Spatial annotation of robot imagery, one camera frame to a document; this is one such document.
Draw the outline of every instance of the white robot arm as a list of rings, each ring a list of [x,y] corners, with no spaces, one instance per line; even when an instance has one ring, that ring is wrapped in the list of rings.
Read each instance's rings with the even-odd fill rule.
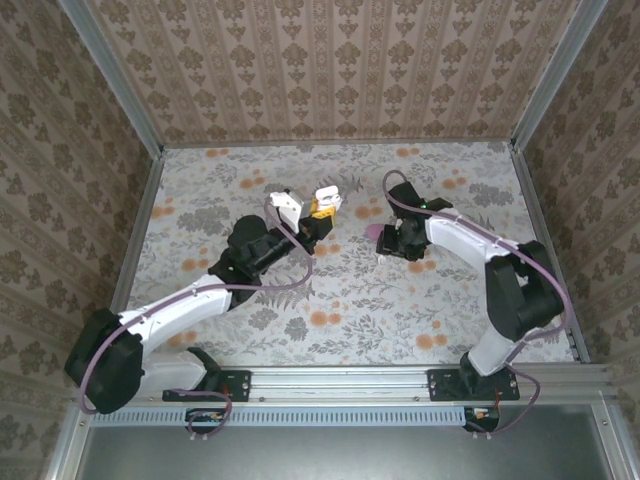
[[[485,229],[474,225],[477,231],[472,231],[461,225],[462,216],[449,202],[440,198],[425,202],[408,181],[392,188],[389,194],[404,205],[443,213],[446,218],[412,213],[389,202],[398,222],[386,225],[381,232],[376,246],[379,254],[415,261],[423,258],[427,246],[433,244],[446,248],[484,274],[490,323],[480,341],[461,359],[460,376],[470,393],[474,393],[482,378],[504,369],[519,352],[528,332],[546,326],[562,313],[562,301],[539,272],[523,264],[498,242],[491,242],[478,233],[487,232]],[[546,250],[539,242],[518,244],[499,240],[547,271],[553,271]]]
[[[220,260],[189,286],[134,310],[94,312],[65,371],[78,386],[85,375],[90,376],[84,393],[97,411],[111,413],[145,391],[210,389],[207,375],[215,376],[218,372],[211,370],[219,367],[202,350],[191,348],[177,356],[152,352],[194,324],[237,307],[260,289],[260,276],[294,248],[282,229],[312,255],[316,243],[333,228],[342,204],[335,186],[316,191],[310,201],[292,191],[273,193],[270,201],[281,226],[268,230],[262,218],[242,217]],[[116,331],[121,333],[95,363],[94,355]]]

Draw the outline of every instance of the patterned mat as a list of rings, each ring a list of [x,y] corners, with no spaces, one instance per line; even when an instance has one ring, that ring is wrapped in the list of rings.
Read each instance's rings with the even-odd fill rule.
[[[238,218],[263,216],[269,192],[291,187],[311,195],[336,184],[344,198],[336,228],[316,248],[310,282],[256,293],[162,347],[195,344],[224,365],[457,363],[474,345],[489,322],[483,276],[433,246],[417,263],[380,260],[365,236],[371,223],[392,219],[381,190],[392,168],[427,200],[442,196],[507,238],[534,238],[505,143],[186,149],[165,158],[130,307],[204,274]],[[289,283],[304,275],[304,265],[294,252],[263,283]],[[568,340],[536,343],[519,361],[572,361]]]

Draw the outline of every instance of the cable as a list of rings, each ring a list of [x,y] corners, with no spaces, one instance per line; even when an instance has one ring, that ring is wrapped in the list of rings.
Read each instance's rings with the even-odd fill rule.
[[[202,434],[201,436],[202,436],[203,440],[206,440],[208,437],[212,437],[216,433],[218,433],[222,429],[224,424],[229,421],[229,418],[231,418],[231,412],[233,411],[233,403],[231,402],[231,398],[229,397],[229,395],[225,395],[224,393],[219,393],[219,392],[212,392],[212,391],[195,391],[194,392],[194,391],[191,391],[191,390],[183,390],[183,389],[175,389],[175,390],[171,390],[171,391],[174,392],[174,393],[177,393],[180,396],[217,397],[217,398],[221,398],[222,400],[225,401],[226,405],[225,405],[224,415],[223,415],[222,419],[220,420],[220,423],[218,423],[218,425],[216,425],[215,428],[213,430],[211,430],[210,432]],[[198,433],[193,431],[193,422],[195,421],[196,418],[204,417],[206,415],[209,415],[209,413],[208,412],[196,412],[194,415],[192,415],[189,418],[189,423],[187,424],[187,430],[191,434],[191,440],[195,439],[196,436],[200,435],[200,434],[198,434]]]
[[[473,222],[470,222],[469,220],[465,219],[464,217],[452,215],[452,214],[447,213],[447,212],[436,212],[436,211],[427,210],[427,209],[424,209],[424,208],[410,207],[409,205],[405,205],[404,203],[399,202],[398,200],[393,198],[391,196],[391,194],[389,193],[389,189],[387,188],[387,180],[393,174],[400,175],[400,177],[402,177],[403,181],[405,181],[405,182],[408,181],[407,180],[407,176],[404,173],[402,173],[400,170],[389,170],[384,175],[384,177],[382,179],[382,190],[384,191],[384,195],[385,195],[385,197],[387,198],[387,200],[389,202],[391,202],[394,205],[397,205],[398,207],[400,207],[400,208],[402,208],[404,210],[407,210],[409,212],[420,213],[422,215],[427,214],[427,215],[431,215],[431,216],[436,217],[436,218],[444,218],[445,220],[451,220],[451,221],[457,222],[458,224],[462,225],[463,227],[467,228],[468,230],[470,230],[470,231],[480,235],[481,237],[484,237],[487,240],[493,242],[494,244],[504,248],[509,253],[512,253],[513,255],[518,257],[522,262],[528,264],[533,269],[538,271],[553,286],[553,288],[556,290],[556,292],[558,292],[558,295],[560,296],[560,299],[562,300],[562,306],[564,308],[564,315],[562,317],[562,321],[560,322],[560,325],[557,326],[557,327],[553,327],[553,328],[551,328],[549,330],[543,330],[541,332],[536,332],[536,333],[532,333],[532,334],[529,334],[529,335],[525,336],[523,338],[522,342],[520,343],[520,345],[518,347],[516,347],[514,349],[514,351],[511,352],[509,357],[507,357],[507,359],[505,360],[507,368],[512,373],[514,373],[515,375],[519,375],[519,376],[521,376],[523,378],[526,378],[530,382],[533,382],[534,385],[536,386],[536,391],[533,394],[533,396],[531,397],[531,400],[529,400],[529,403],[527,404],[527,406],[524,408],[524,410],[522,412],[520,412],[520,414],[516,417],[515,420],[513,420],[511,423],[509,423],[505,427],[499,428],[498,430],[495,430],[492,433],[488,433],[488,432],[485,432],[485,433],[487,433],[487,437],[489,437],[490,435],[496,435],[496,434],[499,434],[499,433],[506,432],[506,431],[510,430],[511,428],[513,428],[520,420],[522,420],[522,418],[527,413],[529,413],[529,411],[533,408],[533,405],[538,400],[538,397],[540,396],[540,390],[541,390],[541,385],[540,385],[540,382],[538,380],[536,380],[531,375],[528,375],[528,374],[526,374],[524,372],[516,370],[511,365],[509,365],[508,362],[511,362],[515,358],[515,356],[518,355],[518,353],[520,353],[522,351],[522,349],[525,347],[527,342],[531,342],[533,340],[538,340],[540,338],[556,335],[556,334],[564,331],[568,327],[570,319],[573,318],[573,316],[575,315],[575,313],[573,311],[573,305],[571,304],[571,300],[569,299],[569,295],[567,294],[567,292],[565,292],[564,288],[562,288],[560,283],[555,279],[553,274],[548,272],[546,268],[544,268],[542,265],[540,265],[538,262],[536,262],[532,258],[529,258],[526,255],[524,255],[517,248],[512,247],[508,243],[502,241],[502,239],[500,237],[498,237],[497,235],[494,235],[493,233],[484,230],[483,228],[479,227],[478,225],[476,225]],[[474,424],[473,422],[467,422],[467,423],[472,428],[475,428],[476,430],[484,431],[484,429],[482,427]]]
[[[481,237],[484,237],[487,240],[490,240],[491,242],[495,243],[496,245],[498,245],[498,246],[504,248],[505,250],[507,250],[509,253],[512,253],[513,255],[518,257],[522,262],[528,264],[530,267],[532,267],[533,269],[538,271],[538,273],[540,273],[551,284],[551,286],[553,286],[553,288],[558,292],[558,295],[560,296],[560,299],[562,300],[562,306],[564,308],[564,313],[565,313],[563,318],[562,318],[562,322],[560,323],[560,325],[557,326],[557,327],[551,328],[549,330],[543,330],[541,332],[537,332],[537,333],[533,333],[533,334],[530,334],[528,336],[525,336],[524,339],[523,339],[524,342],[530,342],[532,340],[537,340],[539,338],[544,338],[544,337],[549,337],[549,336],[555,335],[557,333],[560,333],[560,332],[564,331],[568,327],[569,319],[571,317],[573,317],[573,315],[574,315],[573,306],[571,305],[571,300],[569,299],[569,295],[564,291],[564,289],[562,288],[560,283],[558,283],[558,281],[555,279],[555,277],[550,272],[548,272],[538,262],[536,262],[532,258],[529,258],[525,254],[520,252],[517,248],[512,247],[508,243],[502,241],[502,239],[500,237],[498,237],[497,235],[494,235],[493,233],[484,230],[483,228],[479,227],[478,225],[476,225],[473,222],[470,222],[469,220],[465,219],[464,217],[452,215],[452,214],[447,213],[447,212],[436,212],[436,211],[427,210],[427,209],[424,209],[424,208],[410,207],[409,205],[405,205],[404,203],[399,202],[398,200],[393,198],[391,196],[391,194],[389,194],[389,189],[387,188],[387,180],[394,173],[400,175],[405,182],[407,181],[406,175],[404,173],[402,173],[400,170],[389,170],[384,175],[384,178],[382,179],[382,190],[384,191],[384,195],[385,195],[385,197],[387,197],[387,200],[389,200],[391,203],[393,203],[394,205],[397,205],[398,207],[400,207],[400,208],[402,208],[404,210],[407,210],[409,212],[420,213],[422,215],[427,214],[427,215],[431,215],[431,216],[436,217],[436,218],[444,218],[445,220],[451,220],[453,222],[457,222],[458,224],[462,225],[463,227],[467,228],[468,230],[471,230],[472,232],[480,235]],[[512,358],[513,356],[515,356],[515,355],[513,355],[513,353],[512,353],[512,355],[510,356],[510,358],[507,359],[507,361],[513,360],[513,358]]]
[[[124,323],[123,325],[121,325],[120,327],[118,327],[117,329],[115,329],[111,335],[109,335],[104,342],[102,342],[102,344],[100,345],[100,347],[98,347],[98,349],[96,350],[96,353],[93,355],[93,357],[91,357],[91,361],[89,361],[89,365],[87,365],[87,369],[84,372],[84,376],[82,377],[82,381],[80,382],[80,395],[78,397],[78,406],[80,407],[80,410],[82,410],[83,413],[87,414],[87,415],[95,415],[96,413],[98,413],[97,409],[92,409],[89,408],[89,406],[87,406],[87,399],[86,399],[86,394],[87,394],[87,387],[89,385],[89,380],[91,379],[91,376],[93,375],[93,371],[96,368],[96,365],[98,364],[98,362],[100,361],[100,358],[102,358],[102,355],[104,355],[104,352],[107,350],[107,348],[109,348],[111,346],[111,344],[114,342],[114,340],[116,338],[118,338],[120,335],[122,335],[124,332],[126,332],[129,328],[131,328],[133,325],[136,325],[144,320],[148,320],[153,314],[160,312],[161,310],[164,310],[167,307],[170,307],[171,305],[175,304],[176,302],[179,302],[180,300],[183,300],[185,298],[189,298],[193,295],[197,295],[198,293],[204,293],[204,292],[209,292],[211,290],[220,290],[220,289],[224,289],[224,290],[229,290],[229,291],[233,291],[233,290],[252,290],[252,291],[257,291],[257,290],[263,290],[263,291],[280,291],[280,290],[289,290],[292,288],[296,288],[299,287],[300,285],[304,284],[307,280],[309,280],[309,278],[311,278],[311,275],[313,273],[313,260],[311,258],[311,255],[309,255],[309,253],[307,252],[307,250],[302,246],[302,244],[296,240],[296,238],[286,229],[284,228],[280,222],[273,216],[273,214],[269,211],[269,199],[265,200],[264,202],[264,213],[265,216],[267,217],[267,219],[271,220],[272,222],[274,222],[276,224],[276,227],[278,228],[278,230],[280,230],[280,232],[291,242],[293,243],[293,245],[296,248],[299,248],[300,250],[302,250],[302,252],[304,252],[305,254],[305,259],[307,261],[307,273],[300,279],[297,280],[293,283],[287,284],[287,285],[260,285],[260,286],[256,286],[256,285],[233,285],[233,284],[226,284],[226,283],[219,283],[216,285],[206,285],[203,287],[197,287],[193,290],[190,290],[188,292],[184,292],[180,295],[178,295],[177,297],[172,297],[169,298],[167,300],[165,300],[162,303],[159,303],[158,305],[156,305],[153,308],[150,308],[149,310],[147,310],[146,312],[138,315],[137,317],[129,320],[128,322]]]
[[[487,435],[487,438],[491,438],[493,435],[499,435],[500,433],[504,433],[511,430],[520,420],[522,420],[525,417],[525,415],[527,415],[531,411],[531,409],[533,408],[533,405],[536,403],[536,401],[538,401],[538,397],[540,397],[540,390],[542,390],[542,385],[540,385],[540,382],[535,377],[529,375],[528,373],[524,373],[520,370],[516,370],[511,365],[507,365],[507,368],[514,375],[526,378],[531,383],[533,383],[536,387],[536,390],[535,392],[533,392],[533,395],[531,396],[529,403],[527,403],[524,409],[518,414],[518,416],[513,421],[511,421],[509,424],[505,425],[504,427],[494,430],[493,432],[487,432],[484,428],[482,428],[477,423],[473,423],[467,420],[467,425],[478,430],[481,433],[485,433]]]

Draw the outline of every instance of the metal frame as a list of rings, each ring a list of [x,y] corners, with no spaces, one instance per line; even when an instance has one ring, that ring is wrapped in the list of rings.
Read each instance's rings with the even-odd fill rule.
[[[544,221],[541,221],[542,214],[531,179],[528,177],[524,158],[520,155],[514,155],[513,158],[514,166],[523,186],[527,207],[532,216],[532,223],[536,228],[536,234],[544,241],[547,238],[544,234],[546,227]],[[132,240],[125,258],[125,268],[123,268],[118,280],[116,295],[112,302],[112,308],[116,310],[125,308],[131,291],[151,209],[160,185],[163,164],[163,160],[160,159],[153,165],[145,188],[140,212],[136,218]],[[558,268],[554,255],[552,260],[555,262],[554,268]],[[579,329],[573,333],[574,337],[581,339]],[[582,361],[587,361],[586,358],[588,357],[581,356]],[[243,366],[242,369],[251,370],[253,375],[251,399],[248,407],[259,411],[269,412],[295,407],[322,411],[327,411],[327,409],[338,411],[338,409],[349,407],[366,411],[372,407],[380,407],[390,410],[402,408],[424,412],[429,409],[469,405],[467,402],[433,403],[430,401],[426,371],[452,367],[455,366]],[[590,405],[599,425],[598,433],[614,478],[639,478],[638,459],[619,407],[613,404],[614,391],[611,388],[605,366],[579,363],[519,364],[518,369],[533,375],[541,382],[542,392],[538,400],[539,404]],[[526,381],[520,382],[520,392],[521,400],[508,403],[512,405],[527,404],[534,392],[533,385]],[[187,405],[161,402],[160,398],[161,395],[158,392],[151,396],[135,398],[129,406],[139,408],[142,411],[158,411],[162,408],[185,407]],[[491,403],[474,402],[473,406],[485,406]],[[219,405],[203,402],[199,403],[198,407],[219,407]],[[45,478],[49,480],[75,478],[89,436],[91,421],[92,418],[82,414],[75,405],[69,408],[58,438],[53,461]]]
[[[102,35],[100,26],[93,17],[87,2],[84,0],[60,0],[60,5],[91,53],[93,61],[107,80],[140,141],[146,147],[151,158],[154,161],[158,160],[162,153],[160,137],[126,74],[120,68],[107,39]]]
[[[562,288],[567,290],[567,284],[564,281],[564,277],[562,275],[562,269],[560,268],[558,256],[556,255],[556,251],[553,248],[551,235],[549,234],[547,223],[544,220],[542,208],[540,207],[538,195],[536,194],[536,189],[533,186],[533,180],[531,178],[531,174],[529,173],[529,167],[527,167],[524,154],[521,150],[516,150],[511,145],[509,145],[509,152],[511,153],[511,160],[513,161],[513,166],[516,170],[516,176],[518,177],[518,181],[520,182],[522,196],[524,197],[525,204],[527,205],[527,211],[529,212],[529,217],[531,218],[533,231],[540,243],[542,243],[547,248],[549,260],[551,261],[551,266],[553,267],[553,270],[556,274],[556,278],[560,282],[560,285],[562,285]],[[571,319],[569,319],[569,341],[573,341],[573,344],[571,346],[576,352],[578,360],[583,363],[588,363],[591,361],[591,359],[589,358],[587,345],[584,341],[582,331],[580,330],[580,325],[578,324],[578,320],[576,319],[575,315],[573,315]]]
[[[576,8],[513,132],[516,150],[524,150],[531,139],[606,5],[607,0],[587,0]]]

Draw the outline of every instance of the purple cable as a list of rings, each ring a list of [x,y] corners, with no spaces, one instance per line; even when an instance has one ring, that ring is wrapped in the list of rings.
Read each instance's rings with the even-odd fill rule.
[[[104,342],[102,342],[102,344],[100,345],[100,347],[98,347],[98,350],[96,350],[96,353],[93,355],[93,357],[91,357],[91,361],[89,362],[89,365],[87,365],[87,369],[84,372],[84,376],[82,377],[82,381],[80,382],[80,395],[78,397],[78,406],[80,407],[80,410],[82,410],[82,412],[84,412],[87,415],[95,415],[96,413],[98,413],[98,411],[96,409],[91,409],[87,406],[87,400],[86,400],[86,394],[87,394],[87,386],[89,385],[89,380],[91,379],[91,376],[93,375],[93,371],[96,368],[96,365],[98,364],[98,362],[100,361],[100,358],[102,358],[102,355],[104,355],[104,352],[107,350],[107,348],[109,348],[111,346],[111,344],[113,343],[113,341],[118,338],[120,335],[122,335],[125,331],[127,331],[129,328],[131,328],[133,325],[136,325],[142,321],[148,320],[153,314],[158,313],[159,311],[175,304],[176,302],[179,302],[180,300],[183,300],[185,298],[191,297],[193,295],[196,295],[198,293],[204,293],[204,292],[209,292],[211,290],[219,290],[219,289],[224,289],[224,290],[268,290],[268,291],[279,291],[279,290],[289,290],[292,288],[296,288],[299,287],[300,285],[304,284],[307,280],[309,280],[309,278],[311,278],[311,275],[313,273],[313,260],[311,258],[311,255],[309,255],[309,253],[305,250],[305,248],[302,246],[302,244],[300,242],[298,242],[298,240],[296,240],[296,238],[286,229],[284,228],[278,219],[276,219],[271,212],[269,211],[269,200],[265,200],[264,202],[264,213],[265,216],[267,217],[267,219],[271,220],[273,223],[275,223],[276,227],[278,228],[278,230],[280,230],[280,232],[287,237],[287,239],[293,243],[293,245],[296,248],[299,248],[300,250],[302,250],[305,254],[305,258],[307,260],[307,273],[304,275],[304,277],[302,277],[300,280],[287,284],[287,285],[261,285],[261,286],[256,286],[256,285],[228,285],[226,283],[219,283],[216,285],[207,285],[204,287],[198,287],[195,288],[194,290],[190,290],[188,292],[184,292],[180,295],[178,295],[177,297],[173,297],[170,299],[165,300],[162,303],[159,303],[158,305],[156,305],[153,308],[150,308],[149,310],[147,310],[146,312],[144,312],[143,314],[138,315],[137,317],[129,320],[128,322],[126,322],[125,324],[121,325],[120,327],[118,327],[116,330],[114,330],[111,335],[109,335],[106,340]]]
[[[563,316],[563,319],[562,319],[562,322],[557,327],[551,328],[549,330],[544,330],[542,332],[533,333],[531,335],[526,336],[524,338],[525,342],[530,342],[532,340],[537,340],[539,338],[549,337],[549,336],[558,334],[558,333],[564,331],[568,327],[569,318],[572,317],[573,314],[574,314],[573,313],[573,306],[571,305],[571,300],[569,299],[569,295],[564,291],[564,289],[562,288],[560,283],[558,283],[558,281],[555,279],[555,277],[551,273],[549,273],[542,265],[540,265],[538,262],[536,262],[532,258],[527,257],[525,254],[520,252],[517,248],[512,247],[511,245],[509,245],[506,242],[503,242],[502,239],[500,237],[498,237],[497,235],[494,235],[491,232],[485,231],[484,229],[480,228],[475,223],[470,222],[469,220],[465,219],[462,216],[456,216],[456,215],[452,215],[452,214],[446,213],[446,212],[435,212],[433,210],[427,210],[427,209],[424,209],[424,208],[410,207],[409,205],[405,205],[405,204],[399,202],[398,200],[396,200],[395,198],[393,198],[389,194],[389,189],[387,188],[387,179],[389,178],[389,176],[393,175],[394,173],[400,175],[405,182],[407,181],[407,177],[400,170],[389,170],[385,174],[384,178],[382,179],[382,189],[384,191],[385,197],[387,197],[387,200],[389,200],[391,203],[393,203],[393,204],[397,205],[398,207],[400,207],[400,208],[402,208],[404,210],[407,210],[409,212],[421,213],[423,215],[426,213],[426,214],[432,215],[432,216],[434,216],[436,218],[444,218],[445,220],[451,220],[451,221],[457,222],[458,224],[464,226],[468,230],[471,230],[472,232],[477,233],[481,237],[484,237],[487,240],[490,240],[491,242],[495,243],[496,245],[504,248],[509,253],[514,254],[521,261],[523,261],[524,263],[528,264],[529,266],[531,266],[532,268],[537,270],[553,286],[553,288],[555,288],[555,290],[558,292],[558,295],[560,296],[560,299],[562,300],[562,306],[563,306],[564,312],[565,312],[565,314]]]
[[[385,197],[387,197],[387,200],[389,200],[394,205],[397,205],[398,207],[400,207],[400,208],[402,208],[404,210],[410,211],[410,212],[421,213],[423,215],[426,213],[426,214],[432,215],[433,217],[436,217],[436,218],[444,218],[446,220],[452,220],[454,222],[457,222],[458,224],[464,226],[468,230],[471,230],[472,232],[477,233],[478,235],[480,235],[480,236],[486,238],[487,240],[490,240],[491,242],[495,243],[496,245],[504,248],[509,253],[514,254],[521,261],[523,261],[524,263],[528,264],[529,266],[531,266],[532,268],[537,270],[545,279],[547,279],[549,281],[549,283],[553,286],[553,288],[555,288],[555,290],[558,292],[558,295],[560,296],[560,299],[562,300],[562,305],[564,307],[564,316],[562,318],[562,322],[560,322],[560,325],[557,326],[557,327],[551,328],[549,330],[543,330],[541,332],[532,333],[532,334],[530,334],[528,336],[525,336],[524,339],[523,339],[523,342],[516,349],[514,349],[514,351],[511,353],[511,355],[509,355],[509,357],[506,359],[507,368],[511,372],[513,372],[515,375],[519,375],[519,376],[521,376],[523,378],[526,378],[530,382],[533,382],[535,384],[535,386],[536,386],[535,393],[531,397],[531,400],[529,401],[527,406],[524,408],[524,410],[522,412],[520,412],[520,415],[518,415],[516,417],[516,419],[514,421],[512,421],[511,423],[509,423],[507,426],[499,428],[498,430],[492,432],[491,435],[495,435],[497,433],[506,432],[509,429],[511,429],[516,423],[518,423],[520,420],[522,420],[522,418],[527,413],[529,413],[529,411],[533,408],[533,405],[538,400],[538,397],[540,396],[540,389],[541,389],[540,382],[538,380],[536,380],[531,375],[528,375],[526,373],[523,373],[523,372],[520,372],[520,371],[514,369],[511,365],[508,364],[508,362],[512,361],[515,358],[515,356],[518,355],[518,353],[520,353],[520,351],[522,351],[522,349],[524,348],[526,342],[530,342],[532,340],[537,340],[537,339],[540,339],[540,338],[556,335],[556,334],[564,331],[568,327],[569,319],[572,318],[572,316],[574,315],[573,306],[571,305],[571,300],[569,299],[569,295],[564,291],[564,289],[562,288],[560,283],[558,283],[558,281],[555,279],[555,277],[550,272],[548,272],[542,265],[540,265],[538,262],[536,262],[532,258],[529,258],[526,255],[524,255],[517,248],[514,248],[511,245],[509,245],[508,243],[503,242],[502,239],[500,237],[498,237],[497,235],[494,235],[494,234],[492,234],[490,232],[485,231],[484,229],[482,229],[479,226],[477,226],[475,223],[470,222],[470,221],[466,220],[465,218],[463,218],[461,216],[455,216],[455,215],[452,215],[452,214],[446,213],[446,212],[435,212],[433,210],[426,210],[424,208],[410,207],[409,205],[405,205],[404,203],[401,203],[401,202],[397,201],[395,198],[393,198],[389,194],[389,189],[387,188],[387,180],[394,173],[397,174],[397,175],[400,175],[405,182],[407,181],[406,175],[404,173],[402,173],[400,170],[389,170],[385,174],[384,178],[382,179],[382,190],[384,191],[384,195],[385,195]],[[476,424],[474,424],[472,422],[468,422],[468,423],[473,428],[483,430],[481,427],[479,427],[478,425],[476,425]]]
[[[524,407],[524,409],[515,418],[515,420],[513,420],[512,422],[510,422],[508,425],[506,425],[504,427],[501,427],[501,428],[499,428],[497,430],[494,430],[493,432],[487,432],[480,425],[478,425],[476,423],[473,423],[473,422],[467,421],[468,425],[470,425],[471,427],[475,428],[476,430],[478,430],[481,433],[486,433],[487,437],[490,437],[490,436],[493,436],[493,435],[498,435],[500,433],[504,433],[504,432],[507,432],[507,431],[511,430],[520,420],[522,420],[525,417],[525,415],[527,415],[527,413],[529,413],[529,411],[533,408],[533,405],[538,400],[538,397],[540,396],[540,390],[542,389],[542,386],[540,385],[540,382],[536,378],[532,377],[528,373],[524,373],[524,372],[521,372],[520,370],[516,370],[511,365],[507,365],[507,368],[514,375],[518,375],[519,377],[526,378],[531,383],[533,383],[535,385],[535,387],[536,387],[536,391],[533,392],[533,395],[531,396],[531,399],[529,400],[529,403],[527,403],[527,406]]]
[[[233,403],[231,402],[231,398],[229,397],[229,395],[225,395],[224,393],[219,393],[219,392],[209,392],[209,391],[192,392],[191,390],[182,390],[182,389],[176,389],[176,390],[171,390],[171,391],[174,392],[174,393],[177,393],[180,396],[217,397],[217,398],[221,398],[222,400],[225,401],[226,405],[225,405],[224,416],[222,417],[222,420],[220,420],[220,423],[218,423],[218,425],[216,425],[216,427],[213,430],[211,430],[210,432],[208,432],[206,434],[202,434],[203,437],[204,436],[212,437],[213,435],[218,433],[222,429],[224,424],[229,421],[229,418],[231,418],[231,412],[233,410]],[[195,421],[196,418],[204,417],[206,415],[208,415],[207,412],[197,412],[197,413],[193,414],[189,418],[189,423],[187,424],[187,430],[191,434],[191,438],[192,439],[195,438],[196,435],[199,435],[199,434],[197,434],[196,432],[193,431],[193,422]]]

